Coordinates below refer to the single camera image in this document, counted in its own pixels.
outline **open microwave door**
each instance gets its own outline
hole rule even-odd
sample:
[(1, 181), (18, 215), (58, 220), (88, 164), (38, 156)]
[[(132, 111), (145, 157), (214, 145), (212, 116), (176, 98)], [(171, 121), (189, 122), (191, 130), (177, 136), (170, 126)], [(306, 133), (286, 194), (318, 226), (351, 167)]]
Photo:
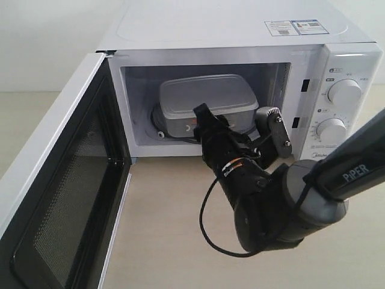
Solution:
[(89, 54), (0, 182), (0, 287), (97, 288), (130, 165), (106, 55)]

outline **white microwave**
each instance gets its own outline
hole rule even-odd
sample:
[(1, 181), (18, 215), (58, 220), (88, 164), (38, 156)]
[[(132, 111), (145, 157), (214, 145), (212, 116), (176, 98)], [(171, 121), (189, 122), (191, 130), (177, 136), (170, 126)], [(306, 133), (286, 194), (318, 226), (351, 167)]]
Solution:
[(0, 181), (0, 284), (103, 284), (131, 158), (201, 155), (150, 117), (172, 79), (242, 76), (280, 108), (296, 159), (351, 133), (382, 57), (326, 1), (132, 0)]

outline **timer knob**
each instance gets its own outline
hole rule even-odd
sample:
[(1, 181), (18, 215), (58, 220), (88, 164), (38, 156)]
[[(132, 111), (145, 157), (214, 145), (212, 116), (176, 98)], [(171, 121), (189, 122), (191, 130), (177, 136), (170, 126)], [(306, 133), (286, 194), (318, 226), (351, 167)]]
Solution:
[(338, 107), (353, 106), (362, 96), (362, 90), (353, 79), (344, 79), (335, 83), (328, 92), (329, 101)]
[(340, 119), (327, 119), (318, 125), (316, 133), (322, 141), (337, 145), (345, 139), (347, 128)]

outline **plastic food container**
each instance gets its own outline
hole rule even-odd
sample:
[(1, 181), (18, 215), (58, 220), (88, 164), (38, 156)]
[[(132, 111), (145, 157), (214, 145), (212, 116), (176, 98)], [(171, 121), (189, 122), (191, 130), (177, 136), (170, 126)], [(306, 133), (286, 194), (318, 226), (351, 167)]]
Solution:
[(222, 114), (234, 131), (254, 125), (258, 102), (246, 80), (235, 74), (175, 79), (161, 84), (159, 101), (167, 132), (172, 137), (193, 137), (193, 109), (206, 103), (214, 115)]

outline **barcode sticker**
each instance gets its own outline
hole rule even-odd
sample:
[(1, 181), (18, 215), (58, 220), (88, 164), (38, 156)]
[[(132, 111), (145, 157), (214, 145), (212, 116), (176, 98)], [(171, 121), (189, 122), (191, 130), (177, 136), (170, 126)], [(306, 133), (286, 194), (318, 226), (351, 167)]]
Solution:
[(291, 21), (295, 29), (301, 35), (329, 34), (318, 20), (293, 20)]
[(281, 35), (290, 34), (289, 30), (278, 30), (278, 33)]
[(291, 21), (266, 21), (267, 28), (272, 36), (298, 36), (298, 31)]

